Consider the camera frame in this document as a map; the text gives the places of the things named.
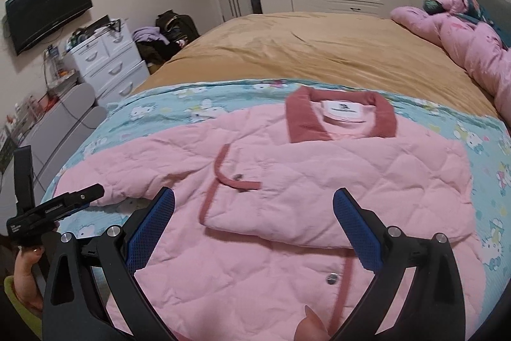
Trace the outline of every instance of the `television screen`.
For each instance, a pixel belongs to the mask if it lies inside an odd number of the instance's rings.
[[[16,54],[92,8],[91,0],[8,0],[7,22]]]

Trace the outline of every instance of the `bed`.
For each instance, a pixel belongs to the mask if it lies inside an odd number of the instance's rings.
[[[445,52],[393,21],[348,14],[282,13],[227,22],[185,48],[106,121],[68,161],[172,126],[243,107],[281,103],[300,85],[380,91],[397,114],[466,144],[483,242],[486,291],[480,322],[511,276],[511,140],[492,99]],[[89,208],[61,223],[78,237],[123,224],[145,204]]]

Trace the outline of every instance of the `jacket collar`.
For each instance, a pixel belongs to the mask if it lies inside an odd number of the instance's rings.
[[[311,102],[323,100],[346,100],[375,106],[375,125],[369,136],[395,137],[398,121],[394,108],[381,94],[373,91],[316,90],[302,86],[286,99],[286,119],[291,143],[332,140],[311,106]]]

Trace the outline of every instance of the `black backpack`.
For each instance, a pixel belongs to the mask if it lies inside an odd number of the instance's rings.
[[[178,15],[173,10],[158,15],[156,26],[170,42],[185,40],[190,44],[200,37],[193,19],[188,15]]]

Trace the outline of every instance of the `metal screw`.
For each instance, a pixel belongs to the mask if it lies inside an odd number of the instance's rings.
[[[436,241],[438,241],[438,243],[447,243],[447,236],[443,233],[438,233],[436,235]]]
[[[67,243],[72,239],[72,233],[64,233],[62,236],[60,236],[60,241],[62,243]]]
[[[339,275],[336,273],[331,273],[326,277],[326,283],[329,285],[335,285],[339,280]]]
[[[387,231],[388,231],[389,235],[392,237],[399,237],[401,235],[401,230],[399,230],[397,227],[394,227],[394,226],[389,227]]]
[[[119,233],[121,233],[121,228],[118,225],[113,225],[106,232],[106,234],[108,234],[110,237],[118,236]]]

